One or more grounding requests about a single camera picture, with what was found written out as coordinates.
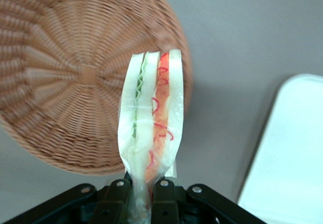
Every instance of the gray surface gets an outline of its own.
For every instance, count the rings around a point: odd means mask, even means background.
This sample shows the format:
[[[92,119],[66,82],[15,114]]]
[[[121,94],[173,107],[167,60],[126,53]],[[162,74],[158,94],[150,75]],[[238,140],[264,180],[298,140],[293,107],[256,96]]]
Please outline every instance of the gray surface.
[[[168,0],[189,40],[194,92],[178,153],[184,186],[235,200],[276,89],[323,75],[323,0]],[[0,134],[0,222],[79,183]]]

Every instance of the screw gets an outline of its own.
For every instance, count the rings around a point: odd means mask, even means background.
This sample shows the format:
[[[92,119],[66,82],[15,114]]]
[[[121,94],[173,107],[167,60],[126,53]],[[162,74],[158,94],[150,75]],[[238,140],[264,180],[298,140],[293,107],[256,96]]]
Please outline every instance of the screw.
[[[123,186],[124,184],[125,184],[125,182],[123,182],[123,181],[117,182],[117,186]]]
[[[81,193],[84,194],[84,193],[87,193],[91,190],[91,187],[84,187],[82,190],[81,190]]]
[[[166,187],[166,186],[168,186],[168,185],[169,185],[169,183],[168,183],[168,181],[167,181],[167,180],[162,180],[162,181],[160,182],[160,185],[161,185],[161,186]]]
[[[202,192],[202,189],[198,186],[193,187],[192,190],[194,193],[201,193]]]

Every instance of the plastic wrap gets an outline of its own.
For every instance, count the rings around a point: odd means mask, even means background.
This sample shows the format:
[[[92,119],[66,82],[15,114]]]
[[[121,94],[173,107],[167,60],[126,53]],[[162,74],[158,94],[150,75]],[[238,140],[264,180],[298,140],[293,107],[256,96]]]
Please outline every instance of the plastic wrap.
[[[133,180],[131,223],[149,223],[153,184],[173,165],[183,129],[181,52],[133,55],[118,127],[121,159]]]

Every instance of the tomato slice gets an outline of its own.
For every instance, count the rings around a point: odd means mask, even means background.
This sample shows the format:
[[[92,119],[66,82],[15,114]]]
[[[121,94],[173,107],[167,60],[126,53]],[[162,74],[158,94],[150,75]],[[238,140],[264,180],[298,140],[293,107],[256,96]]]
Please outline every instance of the tomato slice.
[[[158,175],[160,159],[164,153],[167,136],[174,136],[168,131],[168,98],[170,96],[169,52],[161,56],[157,69],[157,82],[155,96],[156,103],[153,111],[153,146],[149,152],[149,165],[146,170],[146,181],[150,182]]]

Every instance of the wicker basket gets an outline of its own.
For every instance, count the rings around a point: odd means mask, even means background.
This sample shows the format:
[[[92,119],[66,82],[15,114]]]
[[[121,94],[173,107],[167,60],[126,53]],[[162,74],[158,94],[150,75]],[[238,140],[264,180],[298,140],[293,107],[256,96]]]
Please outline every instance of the wicker basket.
[[[118,105],[130,57],[182,51],[187,110],[192,72],[165,0],[0,0],[0,118],[25,149],[62,169],[123,170]]]

